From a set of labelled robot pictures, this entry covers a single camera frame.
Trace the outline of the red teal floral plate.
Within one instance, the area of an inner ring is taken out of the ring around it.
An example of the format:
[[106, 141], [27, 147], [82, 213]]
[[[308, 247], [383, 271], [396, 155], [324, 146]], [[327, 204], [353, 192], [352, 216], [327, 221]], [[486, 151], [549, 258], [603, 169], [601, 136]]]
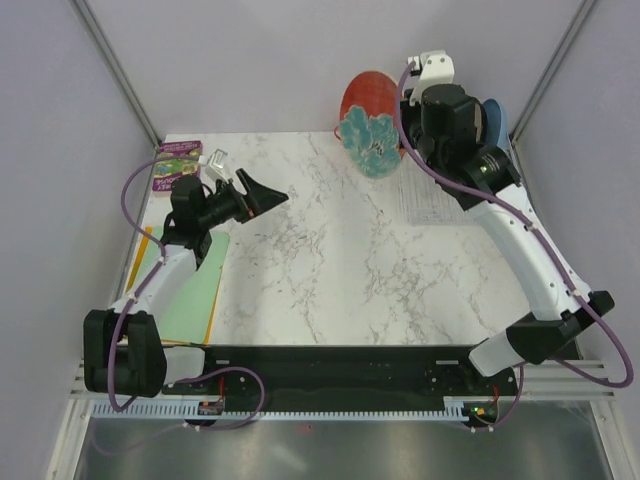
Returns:
[[394, 174], [404, 149], [395, 125], [396, 82], [380, 71], [357, 74], [344, 91], [338, 125], [356, 170], [371, 180]]

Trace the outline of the blue plate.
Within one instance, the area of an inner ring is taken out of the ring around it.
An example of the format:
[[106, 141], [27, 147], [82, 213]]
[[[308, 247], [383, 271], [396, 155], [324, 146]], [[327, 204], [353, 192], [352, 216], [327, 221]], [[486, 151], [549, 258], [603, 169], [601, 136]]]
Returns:
[[508, 121], [503, 105], [495, 99], [487, 99], [482, 104], [486, 115], [484, 123], [484, 144], [497, 146], [504, 152], [510, 147]]

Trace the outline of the white wire dish rack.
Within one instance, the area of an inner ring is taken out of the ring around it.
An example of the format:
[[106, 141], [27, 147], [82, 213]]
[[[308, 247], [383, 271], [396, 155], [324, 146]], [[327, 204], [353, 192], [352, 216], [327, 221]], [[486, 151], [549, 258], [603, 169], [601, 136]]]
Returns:
[[396, 172], [398, 210], [413, 226], [473, 225], [474, 220], [405, 153]]

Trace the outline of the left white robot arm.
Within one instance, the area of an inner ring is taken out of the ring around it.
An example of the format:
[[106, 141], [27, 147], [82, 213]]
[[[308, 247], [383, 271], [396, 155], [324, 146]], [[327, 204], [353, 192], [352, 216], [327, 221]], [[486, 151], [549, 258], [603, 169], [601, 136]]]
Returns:
[[244, 224], [288, 201], [287, 194], [266, 187], [243, 169], [236, 172], [242, 191], [230, 180], [210, 189], [194, 175], [175, 180], [171, 210], [157, 239], [159, 257], [126, 295], [106, 310], [90, 311], [83, 322], [84, 382], [87, 390], [153, 398], [167, 384], [185, 382], [208, 393], [219, 382], [219, 369], [200, 347], [164, 347], [157, 322], [179, 290], [204, 263], [213, 228], [230, 220]]

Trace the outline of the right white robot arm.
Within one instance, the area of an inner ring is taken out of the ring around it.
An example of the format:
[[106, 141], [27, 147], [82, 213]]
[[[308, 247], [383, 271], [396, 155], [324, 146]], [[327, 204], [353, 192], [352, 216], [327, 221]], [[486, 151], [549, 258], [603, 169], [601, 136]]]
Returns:
[[399, 139], [418, 166], [492, 239], [529, 304], [521, 319], [477, 344], [458, 368], [467, 392], [483, 392], [494, 375], [559, 353], [615, 306], [572, 271], [549, 238], [508, 151], [506, 114], [455, 84], [432, 85], [413, 102], [398, 88]]

